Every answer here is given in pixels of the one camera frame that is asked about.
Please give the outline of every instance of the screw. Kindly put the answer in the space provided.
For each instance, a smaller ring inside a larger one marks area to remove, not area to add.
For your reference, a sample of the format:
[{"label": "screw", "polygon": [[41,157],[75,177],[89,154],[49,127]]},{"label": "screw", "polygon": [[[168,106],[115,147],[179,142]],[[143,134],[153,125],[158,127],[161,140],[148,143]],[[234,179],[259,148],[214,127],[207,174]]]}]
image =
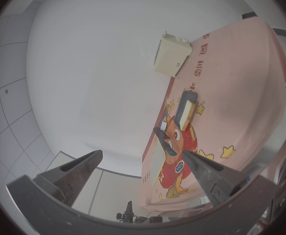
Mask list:
[{"label": "screw", "polygon": [[285,202],[285,198],[282,199],[281,203],[280,203],[280,207],[284,204]]}]

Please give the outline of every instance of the red cartoon bird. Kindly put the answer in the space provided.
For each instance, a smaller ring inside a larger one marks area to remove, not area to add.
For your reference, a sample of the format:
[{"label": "red cartoon bird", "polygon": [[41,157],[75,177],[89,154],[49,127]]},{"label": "red cartoon bird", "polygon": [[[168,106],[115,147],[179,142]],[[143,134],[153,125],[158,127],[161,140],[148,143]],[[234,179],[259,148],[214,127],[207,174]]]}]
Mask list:
[{"label": "red cartoon bird", "polygon": [[175,116],[170,119],[166,128],[165,133],[169,139],[165,141],[177,155],[171,156],[165,151],[166,160],[159,174],[161,186],[168,189],[167,198],[176,198],[181,194],[194,191],[181,187],[182,180],[191,173],[190,168],[182,158],[182,151],[190,150],[197,153],[196,134],[191,124],[187,126],[185,131],[180,131],[173,121],[174,118]]}]

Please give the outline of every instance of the blue oval logo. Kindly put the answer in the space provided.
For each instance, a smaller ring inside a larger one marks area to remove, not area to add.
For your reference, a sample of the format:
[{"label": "blue oval logo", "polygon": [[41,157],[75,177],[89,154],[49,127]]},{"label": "blue oval logo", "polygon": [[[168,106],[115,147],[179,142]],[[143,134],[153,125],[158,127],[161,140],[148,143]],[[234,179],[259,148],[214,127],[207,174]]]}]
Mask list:
[{"label": "blue oval logo", "polygon": [[184,161],[181,160],[178,162],[177,166],[176,166],[176,173],[179,173],[184,167]]}]

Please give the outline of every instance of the pink table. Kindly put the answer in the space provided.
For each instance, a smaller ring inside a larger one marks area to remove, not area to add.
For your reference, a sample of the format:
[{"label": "pink table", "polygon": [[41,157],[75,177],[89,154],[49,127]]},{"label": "pink table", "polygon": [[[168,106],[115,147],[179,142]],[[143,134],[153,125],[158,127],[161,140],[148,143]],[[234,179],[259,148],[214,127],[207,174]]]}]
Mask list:
[{"label": "pink table", "polygon": [[[193,52],[170,80],[155,124],[167,122],[166,134],[177,155],[165,154],[154,185],[149,166],[155,133],[143,154],[141,206],[151,210],[184,209],[205,195],[181,157],[183,149],[242,170],[284,115],[286,55],[268,24],[258,17],[245,19],[191,45]],[[198,101],[190,124],[181,132],[173,119],[184,90],[197,92]]]}]

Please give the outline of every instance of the beige electrical box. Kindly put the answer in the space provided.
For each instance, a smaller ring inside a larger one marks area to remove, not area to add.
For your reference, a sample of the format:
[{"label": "beige electrical box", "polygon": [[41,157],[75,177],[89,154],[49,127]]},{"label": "beige electrical box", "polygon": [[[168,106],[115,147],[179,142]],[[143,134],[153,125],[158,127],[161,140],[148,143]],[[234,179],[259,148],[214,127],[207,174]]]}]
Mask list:
[{"label": "beige electrical box", "polygon": [[176,77],[177,72],[191,53],[192,47],[188,40],[165,32],[158,46],[154,70]]}]

